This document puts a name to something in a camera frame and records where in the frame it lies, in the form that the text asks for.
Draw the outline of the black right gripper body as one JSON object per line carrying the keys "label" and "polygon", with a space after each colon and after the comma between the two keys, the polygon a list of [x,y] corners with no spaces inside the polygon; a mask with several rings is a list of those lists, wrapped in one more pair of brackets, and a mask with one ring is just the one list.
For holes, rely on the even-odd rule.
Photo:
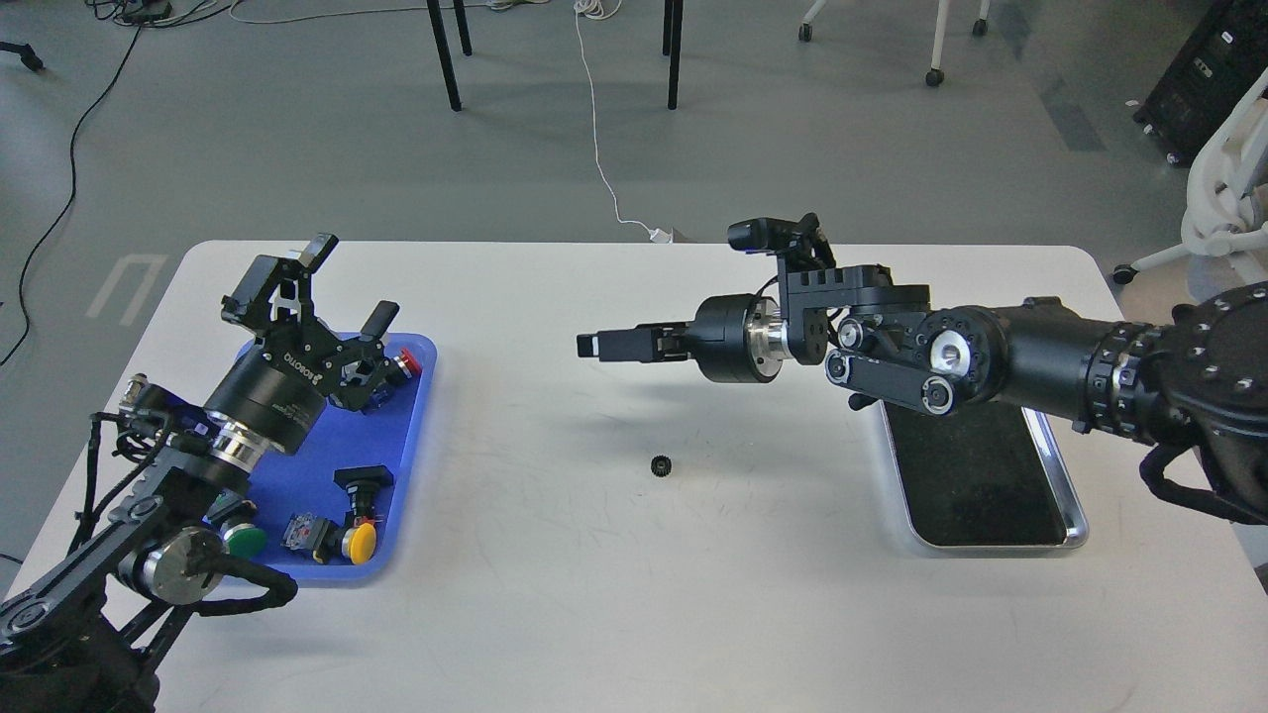
{"label": "black right gripper body", "polygon": [[656,362],[697,362],[716,383],[768,383],[792,359],[787,321],[766,296],[710,297],[694,320],[661,326],[653,348]]}

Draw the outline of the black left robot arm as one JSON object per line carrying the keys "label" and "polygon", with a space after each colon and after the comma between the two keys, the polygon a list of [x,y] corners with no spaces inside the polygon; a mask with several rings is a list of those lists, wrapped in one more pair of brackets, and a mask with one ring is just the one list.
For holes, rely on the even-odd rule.
{"label": "black left robot arm", "polygon": [[91,419],[85,505],[66,557],[3,604],[5,712],[151,712],[156,669],[193,617],[290,603],[289,573],[232,554],[216,501],[268,452],[293,455],[327,406],[366,409],[416,374],[387,356],[398,306],[353,337],[316,316],[311,280],[337,239],[260,255],[221,316],[254,334],[202,406],[136,376]]}

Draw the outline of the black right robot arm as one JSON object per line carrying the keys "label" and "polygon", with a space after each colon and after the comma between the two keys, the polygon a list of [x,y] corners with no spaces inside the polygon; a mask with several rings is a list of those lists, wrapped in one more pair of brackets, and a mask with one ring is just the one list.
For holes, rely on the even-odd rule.
{"label": "black right robot arm", "polygon": [[1248,525],[1267,510],[1263,280],[1173,324],[1084,318],[1056,297],[937,310],[879,263],[836,263],[815,213],[733,223],[729,247],[775,258],[779,294],[708,298],[692,320],[582,334],[602,362],[683,362],[719,383],[767,383],[784,362],[824,365],[852,409],[927,416],[998,401],[1149,447],[1140,474],[1161,501]]}

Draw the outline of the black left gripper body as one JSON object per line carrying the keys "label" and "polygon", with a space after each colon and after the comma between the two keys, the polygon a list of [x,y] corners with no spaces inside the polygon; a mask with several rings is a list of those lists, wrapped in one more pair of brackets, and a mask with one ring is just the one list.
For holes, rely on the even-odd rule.
{"label": "black left gripper body", "polygon": [[295,453],[327,407],[364,411],[392,384],[379,340],[259,339],[213,389],[205,410]]}

